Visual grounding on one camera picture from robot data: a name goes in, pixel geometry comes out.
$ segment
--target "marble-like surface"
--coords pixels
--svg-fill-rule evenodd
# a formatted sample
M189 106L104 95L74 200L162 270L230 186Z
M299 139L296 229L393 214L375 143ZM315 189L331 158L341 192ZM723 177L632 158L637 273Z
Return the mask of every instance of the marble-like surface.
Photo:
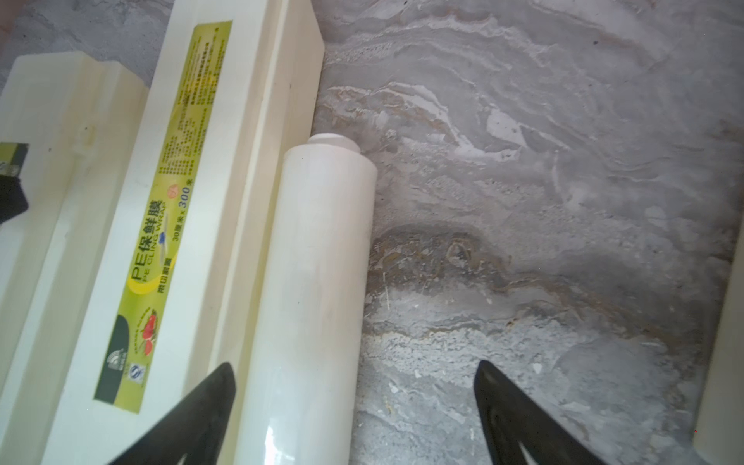
M152 77L168 0L36 0L0 58ZM313 0L315 131L379 168L352 464L490 462L502 368L608 464L690 445L739 228L744 4Z

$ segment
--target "white plastic tube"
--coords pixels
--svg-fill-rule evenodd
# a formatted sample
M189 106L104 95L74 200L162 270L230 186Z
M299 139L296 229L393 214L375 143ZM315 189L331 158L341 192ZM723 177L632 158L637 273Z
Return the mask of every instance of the white plastic tube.
M236 464L348 463L376 178L340 135L286 154Z

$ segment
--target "red cherry image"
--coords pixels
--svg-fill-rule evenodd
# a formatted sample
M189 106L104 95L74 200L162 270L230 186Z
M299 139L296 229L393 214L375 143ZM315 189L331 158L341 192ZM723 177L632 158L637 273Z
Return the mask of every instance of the red cherry image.
M144 330L142 331L142 339L151 339L153 337L156 320L157 317L155 315L151 315L147 319L147 324L144 325Z

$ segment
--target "cling wrap roll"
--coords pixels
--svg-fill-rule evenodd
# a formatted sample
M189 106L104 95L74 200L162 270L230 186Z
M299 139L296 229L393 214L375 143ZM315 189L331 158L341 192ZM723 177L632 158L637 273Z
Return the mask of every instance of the cling wrap roll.
M376 177L340 135L286 154L236 464L348 463Z

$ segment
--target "dark stain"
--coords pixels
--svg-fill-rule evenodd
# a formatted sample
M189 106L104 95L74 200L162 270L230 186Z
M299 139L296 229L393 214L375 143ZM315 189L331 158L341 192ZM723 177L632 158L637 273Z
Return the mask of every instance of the dark stain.
M588 429L586 429L586 426L584 426L584 423L581 423L575 418L569 417L568 415L562 415L562 417L565 418L566 421L568 421L570 424L576 426L579 429L579 431L581 431L581 436L582 436L581 439L584 442L589 441L589 431Z
M744 145L744 127L735 126L726 120L719 120L719 129L712 135L714 139Z
M557 304L543 301L525 304L516 309L516 317L499 325L499 330L509 330L525 315L557 319L571 326L590 324L623 339L636 336L658 339L667 346L670 354L681 351L690 354L692 351L696 362L703 362L700 356L702 329L696 321L680 328L676 322L664 320L665 314L661 310L646 309L644 312L639 308L618 305L617 301L621 299L614 293L608 297L593 292L568 276L541 271L512 272L503 256L475 231L452 231L447 225L393 228L375 239L372 245L367 293L373 302L367 311L379 308L385 286L405 288L422 295L437 295L452 283L472 288L485 287L495 295L507 295L524 287L539 287ZM613 266L604 263L594 273L602 275ZM618 285L616 289L627 294L630 301L637 300L636 295L652 293L650 289L642 289L640 282L634 282L632 286Z
M542 135L540 135L540 132L535 129L531 129L525 126L521 126L520 129L522 130L522 137L524 138L527 147L530 147L537 153L554 152L556 150L560 150L561 148L554 142L542 137Z
M686 410L689 408L687 405L687 400L684 398L684 394L677 388L676 385L671 385L667 390L664 392L664 400L667 401L667 404L670 405L672 408L676 408L678 410Z
M452 16L458 22L486 22L492 16L490 11L467 11L449 5L435 5L431 15L435 18Z

